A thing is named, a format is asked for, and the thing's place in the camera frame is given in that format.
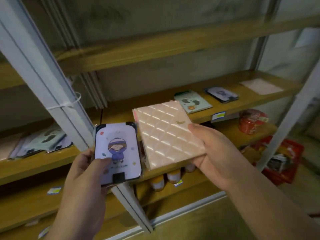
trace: jar with orange lid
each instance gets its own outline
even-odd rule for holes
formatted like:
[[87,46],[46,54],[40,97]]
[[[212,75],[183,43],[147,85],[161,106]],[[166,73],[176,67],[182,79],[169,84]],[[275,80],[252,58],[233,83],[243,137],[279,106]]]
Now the jar with orange lid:
[[193,163],[189,163],[184,167],[184,169],[187,173],[192,173],[196,169],[196,166]]
[[181,179],[181,168],[168,172],[167,178],[168,178],[168,181],[172,184],[178,183]]
[[159,192],[165,187],[165,179],[163,174],[152,179],[149,179],[149,184],[153,188],[154,191]]

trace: person's right hand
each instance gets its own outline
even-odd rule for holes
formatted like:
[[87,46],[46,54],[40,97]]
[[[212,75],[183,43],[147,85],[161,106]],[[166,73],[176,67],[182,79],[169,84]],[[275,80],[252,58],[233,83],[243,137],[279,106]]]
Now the person's right hand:
[[198,124],[189,124],[188,129],[204,142],[206,155],[196,157],[196,165],[220,189],[227,191],[241,180],[243,166],[251,166],[232,142],[221,132]]

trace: person's left hand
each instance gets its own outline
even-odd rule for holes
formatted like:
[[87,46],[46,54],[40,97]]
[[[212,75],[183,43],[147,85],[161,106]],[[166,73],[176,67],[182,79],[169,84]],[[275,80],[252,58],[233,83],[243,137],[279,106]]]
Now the person's left hand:
[[92,239],[102,227],[108,189],[100,185],[100,177],[111,158],[95,159],[93,151],[80,153],[66,177],[61,205],[47,240]]

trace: white metal post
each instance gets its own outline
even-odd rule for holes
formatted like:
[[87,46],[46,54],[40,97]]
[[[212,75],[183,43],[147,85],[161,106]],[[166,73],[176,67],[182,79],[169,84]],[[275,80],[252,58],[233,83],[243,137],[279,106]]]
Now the white metal post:
[[111,191],[134,218],[134,220],[139,224],[139,226],[145,232],[151,233],[153,231],[151,223],[129,184],[118,184],[114,186]]
[[262,158],[257,163],[257,169],[262,171],[270,158],[274,155],[281,142],[286,138],[292,127],[296,124],[303,112],[308,107],[312,98],[320,88],[320,59],[311,72],[301,91],[297,94],[286,116],[282,120],[278,131],[274,134],[268,148],[262,153]]
[[0,50],[77,148],[92,146],[94,126],[21,0],[0,0]]

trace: forearm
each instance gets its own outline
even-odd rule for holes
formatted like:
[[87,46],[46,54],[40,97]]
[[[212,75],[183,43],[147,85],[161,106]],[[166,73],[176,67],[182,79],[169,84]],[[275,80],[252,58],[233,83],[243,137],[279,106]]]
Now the forearm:
[[251,165],[226,191],[253,234],[261,239],[319,239],[319,226]]

